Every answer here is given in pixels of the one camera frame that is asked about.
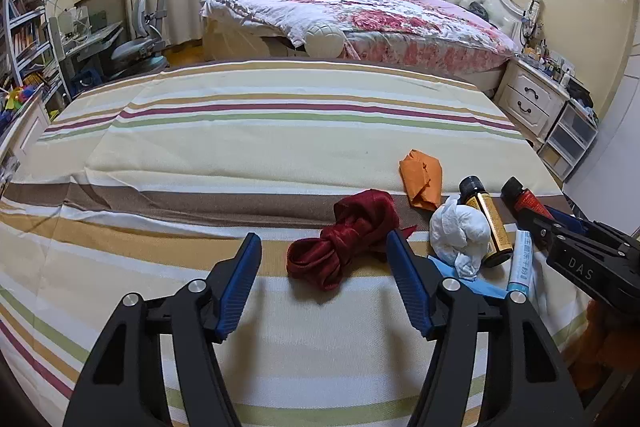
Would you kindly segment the striped bed sheet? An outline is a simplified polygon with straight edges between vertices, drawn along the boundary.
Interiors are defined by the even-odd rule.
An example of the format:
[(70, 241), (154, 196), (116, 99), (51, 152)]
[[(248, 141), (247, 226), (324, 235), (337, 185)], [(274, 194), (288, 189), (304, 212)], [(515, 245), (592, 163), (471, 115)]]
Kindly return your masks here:
[(28, 404), (62, 424), (123, 295), (170, 296), (235, 254), (262, 263), (238, 329), (216, 349), (249, 426), (402, 426), (433, 347), (410, 325), (388, 266), (363, 256), (334, 291), (291, 279), (288, 246), (340, 199), (390, 194), (411, 247), (428, 245), (399, 164), (442, 165), (442, 191), (519, 179), (565, 209), (511, 121), (468, 84), (368, 64), (221, 63), (79, 95), (43, 131), (1, 197), (1, 352)]

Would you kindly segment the white teal tube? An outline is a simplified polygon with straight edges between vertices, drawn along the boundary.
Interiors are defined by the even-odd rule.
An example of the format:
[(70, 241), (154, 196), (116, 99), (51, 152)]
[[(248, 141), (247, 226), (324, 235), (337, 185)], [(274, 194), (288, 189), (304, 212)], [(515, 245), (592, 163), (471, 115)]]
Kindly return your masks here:
[(506, 285), (508, 293), (516, 291), (525, 298), (528, 297), (529, 286), (533, 277), (533, 260), (533, 241), (529, 231), (516, 231), (509, 280), (508, 285)]

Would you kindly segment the dark red velvet ribbon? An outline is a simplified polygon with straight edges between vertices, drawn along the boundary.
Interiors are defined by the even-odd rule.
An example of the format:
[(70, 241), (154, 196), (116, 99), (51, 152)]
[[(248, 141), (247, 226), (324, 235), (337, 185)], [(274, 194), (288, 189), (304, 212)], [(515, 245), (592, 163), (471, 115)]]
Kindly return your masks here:
[(392, 196), (373, 188), (342, 198), (333, 211), (333, 225), (315, 239), (297, 239), (286, 255), (288, 275), (319, 291), (340, 286), (347, 267), (358, 257), (372, 255), (385, 262), (388, 233), (399, 230), (408, 239), (418, 228), (401, 228)]

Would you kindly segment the floral pink quilt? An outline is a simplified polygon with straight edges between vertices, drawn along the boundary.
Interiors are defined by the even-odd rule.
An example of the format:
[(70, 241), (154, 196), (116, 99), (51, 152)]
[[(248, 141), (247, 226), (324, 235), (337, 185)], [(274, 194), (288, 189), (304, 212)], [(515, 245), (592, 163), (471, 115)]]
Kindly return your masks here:
[(436, 75), (488, 72), (516, 46), (487, 20), (442, 0), (200, 0), (220, 32), (280, 38), (314, 58), (417, 67)]

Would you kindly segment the grey desk chair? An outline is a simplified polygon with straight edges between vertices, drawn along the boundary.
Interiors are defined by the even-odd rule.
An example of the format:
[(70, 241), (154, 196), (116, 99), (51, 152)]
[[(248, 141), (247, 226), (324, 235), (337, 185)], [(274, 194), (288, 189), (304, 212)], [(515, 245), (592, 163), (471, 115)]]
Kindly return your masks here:
[(111, 60), (114, 75), (111, 80), (149, 75), (169, 66), (163, 50), (167, 46), (163, 38), (163, 20), (167, 16), (166, 0), (156, 0), (155, 10), (146, 10), (146, 0), (134, 4), (134, 38), (114, 49)]

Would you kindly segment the blue face mask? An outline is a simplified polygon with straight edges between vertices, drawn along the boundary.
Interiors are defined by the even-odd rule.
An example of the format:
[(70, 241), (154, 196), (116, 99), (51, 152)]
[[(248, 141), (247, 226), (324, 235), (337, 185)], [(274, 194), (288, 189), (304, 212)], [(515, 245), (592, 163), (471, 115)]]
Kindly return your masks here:
[(442, 260), (439, 260), (437, 257), (428, 256), (427, 260), (431, 260), (431, 262), (433, 263), (433, 265), (435, 265), (435, 267), (437, 268), (437, 270), (439, 271), (442, 277), (445, 277), (445, 279), (457, 280), (458, 282), (465, 285), (466, 287), (469, 287), (471, 291), (473, 291), (473, 293), (477, 295), (498, 298), (498, 299), (506, 298), (506, 291), (500, 287), (489, 284), (481, 279), (474, 279), (474, 280), (459, 279), (459, 277), (457, 276), (456, 270), (453, 267), (450, 267), (450, 265), (446, 265), (445, 262), (442, 262)]

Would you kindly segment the white sliding wardrobe door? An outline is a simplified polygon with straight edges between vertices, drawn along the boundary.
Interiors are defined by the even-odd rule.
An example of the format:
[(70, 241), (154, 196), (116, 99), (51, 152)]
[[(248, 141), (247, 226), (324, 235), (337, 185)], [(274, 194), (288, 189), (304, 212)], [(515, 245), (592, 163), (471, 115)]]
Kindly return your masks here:
[(634, 49), (593, 146), (564, 187), (587, 218), (639, 232), (639, 50)]

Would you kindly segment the black gold-label bottle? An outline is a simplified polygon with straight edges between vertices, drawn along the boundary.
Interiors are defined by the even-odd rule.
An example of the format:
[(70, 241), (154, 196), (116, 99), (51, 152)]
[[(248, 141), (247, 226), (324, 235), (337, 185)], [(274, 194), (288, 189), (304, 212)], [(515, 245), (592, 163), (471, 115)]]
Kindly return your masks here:
[(509, 260), (513, 246), (490, 194), (477, 176), (467, 176), (459, 184), (460, 202), (483, 213), (490, 230), (489, 251), (483, 257), (484, 268), (495, 268)]

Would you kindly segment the white nightstand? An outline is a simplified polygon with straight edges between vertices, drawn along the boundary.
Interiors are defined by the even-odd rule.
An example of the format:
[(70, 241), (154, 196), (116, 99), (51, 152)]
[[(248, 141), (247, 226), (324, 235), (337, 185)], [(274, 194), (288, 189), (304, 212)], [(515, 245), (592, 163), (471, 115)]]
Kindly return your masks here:
[(544, 144), (569, 99), (559, 83), (519, 58), (506, 66), (494, 96), (496, 105), (536, 147)]

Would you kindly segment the grey study desk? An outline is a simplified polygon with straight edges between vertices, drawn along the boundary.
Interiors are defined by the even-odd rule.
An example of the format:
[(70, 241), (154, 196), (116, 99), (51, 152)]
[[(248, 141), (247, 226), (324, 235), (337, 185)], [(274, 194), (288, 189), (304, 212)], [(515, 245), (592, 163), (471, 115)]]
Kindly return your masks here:
[(81, 6), (60, 9), (60, 0), (44, 0), (53, 55), (66, 84), (77, 74), (78, 67), (93, 62), (93, 57), (107, 51), (124, 31), (121, 20), (96, 28), (88, 10)]

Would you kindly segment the orange paper bag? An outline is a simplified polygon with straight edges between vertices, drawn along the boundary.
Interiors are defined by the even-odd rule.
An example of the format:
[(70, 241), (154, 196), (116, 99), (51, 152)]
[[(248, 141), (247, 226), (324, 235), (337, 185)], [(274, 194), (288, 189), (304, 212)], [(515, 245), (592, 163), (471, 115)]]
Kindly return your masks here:
[(442, 165), (437, 158), (420, 150), (410, 150), (399, 161), (399, 173), (409, 204), (413, 208), (435, 211), (442, 203)]

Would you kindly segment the white bookshelf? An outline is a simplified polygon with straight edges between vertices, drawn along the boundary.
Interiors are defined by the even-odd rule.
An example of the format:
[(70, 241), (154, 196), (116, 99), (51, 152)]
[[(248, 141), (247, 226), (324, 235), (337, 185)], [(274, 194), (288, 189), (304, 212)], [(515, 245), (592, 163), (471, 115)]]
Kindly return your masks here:
[(70, 101), (52, 43), (50, 0), (1, 0), (1, 92), (32, 84), (43, 104), (63, 108)]

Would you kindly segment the plastic drawer unit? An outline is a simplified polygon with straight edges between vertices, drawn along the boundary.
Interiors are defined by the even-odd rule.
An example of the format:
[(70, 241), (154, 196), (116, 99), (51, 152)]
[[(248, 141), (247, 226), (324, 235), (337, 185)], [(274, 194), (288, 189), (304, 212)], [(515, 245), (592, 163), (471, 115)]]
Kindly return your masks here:
[(538, 156), (553, 176), (564, 183), (586, 155), (597, 134), (597, 121), (593, 115), (571, 98), (552, 124)]

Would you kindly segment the red black-capped bottle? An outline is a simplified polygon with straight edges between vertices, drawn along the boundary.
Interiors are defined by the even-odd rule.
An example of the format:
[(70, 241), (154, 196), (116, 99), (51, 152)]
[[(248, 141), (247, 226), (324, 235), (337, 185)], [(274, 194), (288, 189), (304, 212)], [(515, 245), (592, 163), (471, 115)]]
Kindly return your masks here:
[(503, 184), (501, 198), (514, 215), (522, 210), (530, 210), (539, 216), (553, 218), (547, 207), (528, 188), (525, 188), (515, 176), (511, 176)]

